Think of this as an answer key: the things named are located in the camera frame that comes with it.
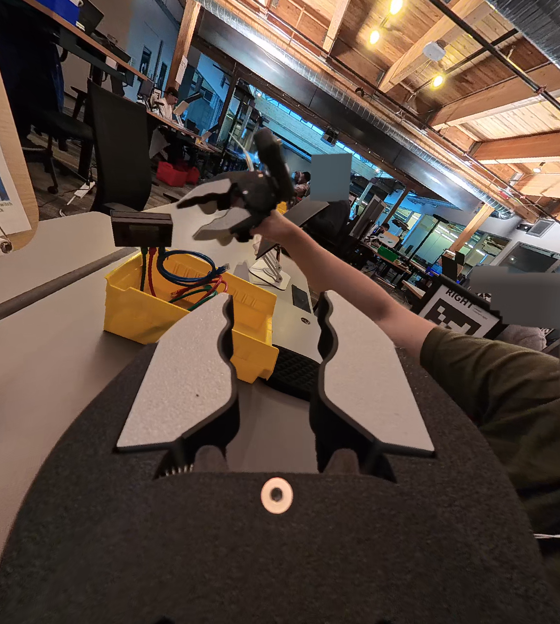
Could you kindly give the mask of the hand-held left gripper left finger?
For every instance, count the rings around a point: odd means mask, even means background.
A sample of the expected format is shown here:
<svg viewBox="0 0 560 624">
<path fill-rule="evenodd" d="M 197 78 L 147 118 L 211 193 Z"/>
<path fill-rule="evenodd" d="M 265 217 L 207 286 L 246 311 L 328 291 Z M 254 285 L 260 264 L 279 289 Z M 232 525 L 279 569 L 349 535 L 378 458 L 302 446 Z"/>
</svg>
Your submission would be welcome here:
<svg viewBox="0 0 560 624">
<path fill-rule="evenodd" d="M 116 443 L 119 453 L 164 451 L 174 472 L 228 472 L 239 431 L 234 303 L 218 294 L 159 339 Z"/>
</svg>

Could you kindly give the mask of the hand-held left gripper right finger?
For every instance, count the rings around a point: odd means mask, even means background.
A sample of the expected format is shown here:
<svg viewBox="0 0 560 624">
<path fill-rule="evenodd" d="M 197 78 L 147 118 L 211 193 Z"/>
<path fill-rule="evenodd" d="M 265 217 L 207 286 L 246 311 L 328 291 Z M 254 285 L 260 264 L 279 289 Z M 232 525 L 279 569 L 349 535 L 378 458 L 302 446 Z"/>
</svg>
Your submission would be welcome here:
<svg viewBox="0 0 560 624">
<path fill-rule="evenodd" d="M 431 459 L 435 447 L 393 342 L 337 292 L 319 299 L 321 355 L 310 399 L 317 469 L 351 451 L 362 474 L 391 474 L 387 456 Z"/>
</svg>

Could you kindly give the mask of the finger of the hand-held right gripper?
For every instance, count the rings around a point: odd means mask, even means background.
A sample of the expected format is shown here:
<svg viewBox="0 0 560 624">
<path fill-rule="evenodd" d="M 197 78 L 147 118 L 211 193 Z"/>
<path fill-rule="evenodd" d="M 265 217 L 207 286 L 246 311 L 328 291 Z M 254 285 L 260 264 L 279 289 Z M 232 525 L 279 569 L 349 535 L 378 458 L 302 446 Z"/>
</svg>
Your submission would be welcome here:
<svg viewBox="0 0 560 624">
<path fill-rule="evenodd" d="M 232 191 L 234 183 L 229 178 L 212 179 L 212 181 L 198 185 L 176 202 L 177 209 L 193 206 L 202 207 L 215 203 L 212 211 L 224 211 L 232 207 Z"/>
<path fill-rule="evenodd" d="M 217 240 L 221 243 L 236 240 L 246 243 L 251 239 L 252 214 L 242 207 L 233 207 L 224 214 L 201 226 L 194 240 Z"/>
</svg>

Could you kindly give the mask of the black ethernet switch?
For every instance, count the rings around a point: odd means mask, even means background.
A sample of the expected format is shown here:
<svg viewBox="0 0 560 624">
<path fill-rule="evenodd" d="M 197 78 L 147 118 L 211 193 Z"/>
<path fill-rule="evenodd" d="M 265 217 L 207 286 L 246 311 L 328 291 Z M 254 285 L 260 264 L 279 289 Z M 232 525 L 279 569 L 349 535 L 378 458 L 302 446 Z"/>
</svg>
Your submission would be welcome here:
<svg viewBox="0 0 560 624">
<path fill-rule="evenodd" d="M 115 247 L 169 247 L 173 237 L 170 214 L 111 210 L 111 227 Z"/>
</svg>

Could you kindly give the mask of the yellow bin with divider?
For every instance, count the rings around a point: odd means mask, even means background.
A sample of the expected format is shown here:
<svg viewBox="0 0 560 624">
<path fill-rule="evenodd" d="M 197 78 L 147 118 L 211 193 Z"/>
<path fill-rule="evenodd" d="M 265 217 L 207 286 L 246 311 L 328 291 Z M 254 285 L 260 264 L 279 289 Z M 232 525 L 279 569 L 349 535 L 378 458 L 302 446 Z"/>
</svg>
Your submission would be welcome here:
<svg viewBox="0 0 560 624">
<path fill-rule="evenodd" d="M 232 363 L 247 383 L 268 379 L 278 349 L 272 344 L 277 296 L 228 271 L 208 278 L 208 257 L 181 250 L 164 261 L 165 272 L 190 280 L 165 278 L 157 267 L 158 251 L 143 249 L 106 276 L 104 331 L 135 341 L 155 343 L 174 323 L 220 294 L 234 304 Z"/>
</svg>

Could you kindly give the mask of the black white printed tag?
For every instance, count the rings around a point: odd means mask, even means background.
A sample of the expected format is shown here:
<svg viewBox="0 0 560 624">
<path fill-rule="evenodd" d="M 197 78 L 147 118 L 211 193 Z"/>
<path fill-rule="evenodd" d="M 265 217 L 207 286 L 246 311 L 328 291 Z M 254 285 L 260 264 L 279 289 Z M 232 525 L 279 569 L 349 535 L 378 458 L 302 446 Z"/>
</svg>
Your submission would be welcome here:
<svg viewBox="0 0 560 624">
<path fill-rule="evenodd" d="M 502 328 L 489 303 L 445 278 L 424 295 L 415 313 L 441 328 L 478 338 L 492 338 Z"/>
</svg>

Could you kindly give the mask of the wooden standing desk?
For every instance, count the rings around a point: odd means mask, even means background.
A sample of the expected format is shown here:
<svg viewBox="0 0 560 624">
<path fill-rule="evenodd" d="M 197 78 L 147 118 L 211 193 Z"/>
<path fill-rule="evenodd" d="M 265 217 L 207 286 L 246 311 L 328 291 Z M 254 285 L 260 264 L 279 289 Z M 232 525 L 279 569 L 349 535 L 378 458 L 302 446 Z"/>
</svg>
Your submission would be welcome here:
<svg viewBox="0 0 560 624">
<path fill-rule="evenodd" d="M 136 82 L 149 81 L 140 70 L 135 69 L 122 58 L 111 45 L 100 43 L 93 34 L 88 34 L 80 22 L 80 17 L 76 25 L 73 25 L 37 1 L 22 1 L 22 4 L 50 21 L 50 29 L 62 51 L 80 58 L 89 65 L 88 82 L 102 85 L 108 76 L 122 87 L 133 87 Z"/>
</svg>

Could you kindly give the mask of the blue storage bin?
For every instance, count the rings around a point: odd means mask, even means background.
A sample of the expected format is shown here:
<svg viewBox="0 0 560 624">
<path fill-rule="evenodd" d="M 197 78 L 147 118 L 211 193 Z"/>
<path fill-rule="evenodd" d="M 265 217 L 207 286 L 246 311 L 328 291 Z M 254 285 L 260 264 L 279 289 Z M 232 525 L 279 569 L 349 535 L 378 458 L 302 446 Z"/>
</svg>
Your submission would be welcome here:
<svg viewBox="0 0 560 624">
<path fill-rule="evenodd" d="M 37 1 L 48 10 L 54 12 L 67 22 L 76 25 L 80 17 L 83 1 Z"/>
</svg>

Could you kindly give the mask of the silver ventilation ducts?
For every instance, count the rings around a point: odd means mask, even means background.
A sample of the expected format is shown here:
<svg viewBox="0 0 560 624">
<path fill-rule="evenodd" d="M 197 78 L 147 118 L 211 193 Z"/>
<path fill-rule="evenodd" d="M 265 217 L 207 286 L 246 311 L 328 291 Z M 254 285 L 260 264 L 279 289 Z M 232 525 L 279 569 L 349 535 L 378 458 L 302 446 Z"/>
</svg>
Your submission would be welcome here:
<svg viewBox="0 0 560 624">
<path fill-rule="evenodd" d="M 459 208 L 560 221 L 560 1 L 404 1 L 394 16 L 390 1 L 197 4 L 197 43 L 391 175 Z M 429 41 L 446 43 L 442 61 Z"/>
</svg>

